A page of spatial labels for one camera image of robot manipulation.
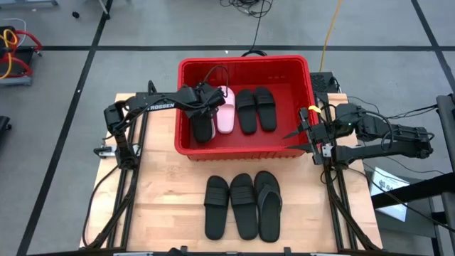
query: pink slipper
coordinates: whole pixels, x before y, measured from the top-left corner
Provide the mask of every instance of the pink slipper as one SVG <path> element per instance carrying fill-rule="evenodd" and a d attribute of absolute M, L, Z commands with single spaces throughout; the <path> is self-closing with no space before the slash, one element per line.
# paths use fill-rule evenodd
<path fill-rule="evenodd" d="M 230 88 L 227 88 L 226 86 L 220 87 L 224 95 L 227 93 L 227 97 L 225 98 L 226 103 L 218 107 L 216 121 L 218 131 L 222 134 L 228 134 L 234 129 L 235 95 Z"/>

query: wooden tabletop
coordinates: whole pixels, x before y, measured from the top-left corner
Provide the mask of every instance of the wooden tabletop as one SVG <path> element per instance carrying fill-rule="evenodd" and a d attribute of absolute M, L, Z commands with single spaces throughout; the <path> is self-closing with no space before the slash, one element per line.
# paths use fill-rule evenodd
<path fill-rule="evenodd" d="M 132 95 L 118 94 L 116 100 Z M 347 102 L 344 94 L 329 95 L 329 100 L 333 105 Z M 175 116 L 175 110 L 149 113 L 128 250 L 168 251 L 171 247 L 186 245 L 194 252 L 283 252 L 284 247 L 290 247 L 292 252 L 336 252 L 326 185 L 319 180 L 323 167 L 315 166 L 310 154 L 294 159 L 190 161 L 174 148 Z M 338 143 L 356 145 L 357 139 L 352 134 L 339 139 Z M 114 140 L 108 140 L 107 144 L 114 144 Z M 114 157 L 102 159 L 95 184 L 116 164 Z M 363 171 L 361 161 L 351 167 Z M 279 240 L 267 243 L 259 236 L 250 241 L 242 240 L 231 207 L 223 238 L 207 239 L 203 201 L 208 177 L 218 175 L 229 183 L 238 174 L 247 173 L 254 178 L 261 170 L 272 172 L 281 188 Z M 119 174 L 117 171 L 109 177 L 94 197 L 86 232 L 89 242 L 112 214 Z M 344 176 L 353 218 L 373 243 L 382 247 L 365 177 L 349 170 L 344 171 Z M 339 216 L 344 246 L 349 248 L 346 225 Z M 123 219 L 119 221 L 115 245 L 119 245 L 122 228 Z"/>

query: black floor stripe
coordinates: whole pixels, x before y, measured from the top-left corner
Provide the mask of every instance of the black floor stripe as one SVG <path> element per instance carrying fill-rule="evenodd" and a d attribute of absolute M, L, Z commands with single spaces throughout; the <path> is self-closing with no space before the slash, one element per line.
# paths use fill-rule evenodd
<path fill-rule="evenodd" d="M 112 5 L 112 0 L 107 1 L 106 8 L 110 10 Z M 57 144 L 55 146 L 54 152 L 52 154 L 52 158 L 50 159 L 50 163 L 48 166 L 48 170 L 45 173 L 43 184 L 41 185 L 41 189 L 39 191 L 38 197 L 36 199 L 35 205 L 31 212 L 31 216 L 28 219 L 28 223 L 26 226 L 26 230 L 23 234 L 21 244 L 19 245 L 17 255 L 26 255 L 28 249 L 30 247 L 31 240 L 33 238 L 33 234 L 35 233 L 36 225 L 38 224 L 41 211 L 43 210 L 44 203 L 46 201 L 46 197 L 49 192 L 50 185 L 52 184 L 52 180 L 55 174 L 55 170 L 57 169 L 58 161 L 60 160 L 60 156 L 62 154 L 63 147 L 65 146 L 66 138 L 68 137 L 68 132 L 70 131 L 71 123 L 73 122 L 73 118 L 76 112 L 77 104 L 79 102 L 80 96 L 82 94 L 82 90 L 85 85 L 85 81 L 87 79 L 88 73 L 90 71 L 90 66 L 92 65 L 93 58 L 96 53 L 96 47 L 101 39 L 102 31 L 105 27 L 106 19 L 104 15 L 102 16 L 100 23 L 98 24 L 97 31 L 95 37 L 93 38 L 92 46 L 87 56 L 87 60 L 85 61 L 84 68 L 82 69 L 79 81 L 77 82 L 77 86 L 73 95 L 73 99 L 71 100 L 70 107 L 68 109 L 68 113 L 66 114 L 65 121 L 63 122 L 63 127 L 60 132 L 60 136 L 58 137 Z"/>
<path fill-rule="evenodd" d="M 438 58 L 439 64 L 441 65 L 442 71 L 444 72 L 447 81 L 450 84 L 450 87 L 452 90 L 455 92 L 455 78 L 454 74 L 451 71 L 451 68 L 449 64 L 447 64 L 446 58 L 444 57 L 444 54 L 442 53 L 442 48 L 439 47 L 438 42 L 436 41 L 436 38 L 434 37 L 432 29 L 429 27 L 428 21 L 425 18 L 424 12 L 422 11 L 422 8 L 420 8 L 419 2 L 417 0 L 411 0 L 412 5 L 414 6 L 414 9 L 417 13 L 417 16 L 419 17 L 420 22 L 422 23 L 422 26 L 424 27 L 425 33 L 428 36 L 429 42 L 433 47 L 436 48 L 435 53 L 436 57 Z"/>
<path fill-rule="evenodd" d="M 90 50 L 91 46 L 44 46 L 43 50 Z M 251 46 L 97 46 L 110 51 L 249 50 Z M 323 46 L 255 46 L 258 50 L 322 50 Z M 327 51 L 455 51 L 455 46 L 327 46 Z"/>

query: slipper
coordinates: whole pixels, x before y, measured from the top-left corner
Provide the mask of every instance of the slipper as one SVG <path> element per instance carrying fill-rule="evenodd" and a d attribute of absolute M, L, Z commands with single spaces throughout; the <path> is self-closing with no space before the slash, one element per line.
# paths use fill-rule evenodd
<path fill-rule="evenodd" d="M 265 87 L 258 87 L 255 90 L 255 100 L 262 129 L 273 132 L 277 128 L 277 113 L 272 93 Z"/>
<path fill-rule="evenodd" d="M 268 171 L 260 171 L 255 177 L 257 209 L 259 211 L 259 236 L 265 242 L 279 238 L 282 197 L 277 179 Z"/>
<path fill-rule="evenodd" d="M 211 176 L 205 190 L 205 236 L 211 240 L 220 239 L 228 216 L 229 186 L 219 176 Z"/>
<path fill-rule="evenodd" d="M 225 98 L 225 104 L 218 107 L 216 113 L 216 121 L 218 131 L 222 134 L 231 133 L 234 129 L 234 116 L 235 116 L 235 95 L 234 92 L 226 86 L 220 86 Z"/>
<path fill-rule="evenodd" d="M 241 90 L 235 96 L 235 107 L 239 117 L 240 127 L 243 133 L 253 134 L 256 132 L 256 102 L 251 90 Z"/>
<path fill-rule="evenodd" d="M 191 117 L 193 136 L 198 143 L 206 143 L 215 136 L 213 118 L 208 113 Z"/>
<path fill-rule="evenodd" d="M 257 237 L 256 196 L 248 174 L 237 175 L 230 183 L 230 201 L 239 235 L 244 240 Z"/>

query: black slipper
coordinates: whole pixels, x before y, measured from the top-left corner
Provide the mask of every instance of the black slipper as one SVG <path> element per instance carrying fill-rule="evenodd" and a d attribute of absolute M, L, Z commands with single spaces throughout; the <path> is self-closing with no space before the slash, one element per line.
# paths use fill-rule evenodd
<path fill-rule="evenodd" d="M 212 118 L 208 113 L 191 117 L 193 136 L 198 143 L 206 143 L 212 139 Z"/>
<path fill-rule="evenodd" d="M 277 113 L 272 93 L 265 87 L 258 87 L 255 90 L 255 100 L 262 129 L 273 132 L 277 128 Z"/>
<path fill-rule="evenodd" d="M 243 133 L 253 134 L 256 132 L 256 102 L 251 90 L 241 90 L 235 96 L 235 108 L 239 117 L 240 127 Z"/>
<path fill-rule="evenodd" d="M 259 210 L 259 236 L 265 242 L 279 238 L 282 197 L 277 179 L 268 171 L 260 171 L 255 177 L 257 209 Z"/>
<path fill-rule="evenodd" d="M 230 202 L 240 237 L 244 240 L 257 237 L 256 196 L 250 175 L 239 174 L 232 180 Z"/>
<path fill-rule="evenodd" d="M 229 186 L 219 176 L 211 176 L 205 190 L 205 236 L 211 240 L 220 239 L 228 216 Z"/>

